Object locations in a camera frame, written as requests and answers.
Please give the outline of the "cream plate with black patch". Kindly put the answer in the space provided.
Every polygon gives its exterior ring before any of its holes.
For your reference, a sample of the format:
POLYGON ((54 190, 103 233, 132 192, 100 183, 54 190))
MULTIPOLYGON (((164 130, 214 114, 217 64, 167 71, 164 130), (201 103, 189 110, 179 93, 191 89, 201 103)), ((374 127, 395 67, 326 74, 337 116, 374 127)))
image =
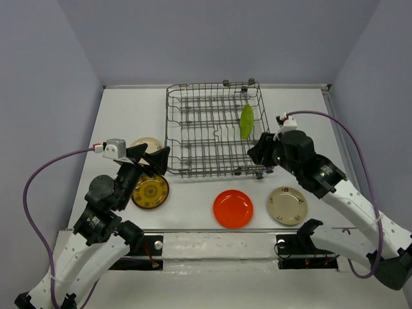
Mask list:
POLYGON ((146 154, 154 153, 163 147, 163 143, 161 143, 161 141, 150 136, 135 140, 130 147, 138 146, 140 144, 147 144, 147 149, 145 150, 146 154))

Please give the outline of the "lime green plate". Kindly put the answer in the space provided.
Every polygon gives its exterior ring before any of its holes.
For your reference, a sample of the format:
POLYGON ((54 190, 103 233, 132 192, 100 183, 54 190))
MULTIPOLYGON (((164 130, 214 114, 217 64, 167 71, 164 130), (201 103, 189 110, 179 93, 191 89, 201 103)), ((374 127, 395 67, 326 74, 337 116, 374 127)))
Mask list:
POLYGON ((250 104, 245 104, 242 109, 239 121, 241 138, 246 140, 254 127, 254 112, 250 104))

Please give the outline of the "yellow brown patterned plate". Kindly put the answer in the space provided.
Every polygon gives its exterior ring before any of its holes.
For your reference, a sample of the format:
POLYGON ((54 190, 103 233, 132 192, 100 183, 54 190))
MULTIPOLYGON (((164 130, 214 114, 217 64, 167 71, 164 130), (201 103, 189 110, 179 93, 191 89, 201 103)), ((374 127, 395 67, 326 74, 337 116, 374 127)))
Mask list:
POLYGON ((167 180, 161 175, 143 175, 133 190, 131 201, 140 209, 153 210, 164 204, 170 193, 167 180))

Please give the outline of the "orange plate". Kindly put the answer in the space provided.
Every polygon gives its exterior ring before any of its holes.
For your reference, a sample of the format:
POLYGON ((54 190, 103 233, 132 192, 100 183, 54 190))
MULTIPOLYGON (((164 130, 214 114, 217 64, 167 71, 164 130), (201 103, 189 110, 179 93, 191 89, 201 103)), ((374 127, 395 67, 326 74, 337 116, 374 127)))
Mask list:
POLYGON ((252 220, 252 200, 239 190, 226 190, 217 195, 212 205, 215 220, 226 229, 242 229, 252 220))

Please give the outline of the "beige floral plate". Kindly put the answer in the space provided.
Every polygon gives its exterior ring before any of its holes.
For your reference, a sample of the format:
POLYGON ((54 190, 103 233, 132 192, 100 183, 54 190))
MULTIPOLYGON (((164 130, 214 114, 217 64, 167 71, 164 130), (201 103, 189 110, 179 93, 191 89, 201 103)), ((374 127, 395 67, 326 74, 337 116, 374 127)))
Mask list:
POLYGON ((268 195, 267 212, 282 225, 296 226, 306 219, 308 202, 297 189, 278 187, 268 195))

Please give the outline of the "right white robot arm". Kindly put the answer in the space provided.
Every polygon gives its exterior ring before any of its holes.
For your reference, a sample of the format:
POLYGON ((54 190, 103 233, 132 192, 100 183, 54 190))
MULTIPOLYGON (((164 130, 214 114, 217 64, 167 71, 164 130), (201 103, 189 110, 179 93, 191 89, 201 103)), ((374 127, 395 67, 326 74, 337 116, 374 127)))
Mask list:
POLYGON ((301 251, 332 251, 369 268, 384 286, 404 287, 411 277, 411 232, 375 210, 344 172, 315 152, 309 136, 299 130, 279 136, 263 133, 247 154, 256 165, 280 166, 295 176, 304 190, 342 214, 362 234, 356 238, 310 219, 296 237, 301 251))

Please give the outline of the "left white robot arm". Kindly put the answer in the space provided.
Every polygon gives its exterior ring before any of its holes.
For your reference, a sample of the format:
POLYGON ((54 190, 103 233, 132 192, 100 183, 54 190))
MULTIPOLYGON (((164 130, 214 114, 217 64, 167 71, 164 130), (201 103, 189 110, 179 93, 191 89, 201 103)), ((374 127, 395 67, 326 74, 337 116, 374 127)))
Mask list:
POLYGON ((16 297, 18 308, 78 308, 79 303, 88 302, 85 294, 93 293, 100 277, 117 261, 149 250, 143 230, 117 216, 127 207, 142 175, 163 176, 167 171, 170 148, 153 153, 148 153, 147 148, 147 144, 127 147, 125 140, 112 138, 79 151, 100 153, 120 167, 114 178, 103 174, 91 181, 84 197, 86 207, 58 256, 54 256, 30 215, 28 189, 43 169, 71 154, 51 160, 29 177, 23 190, 23 209, 47 251, 50 267, 36 287, 16 297))

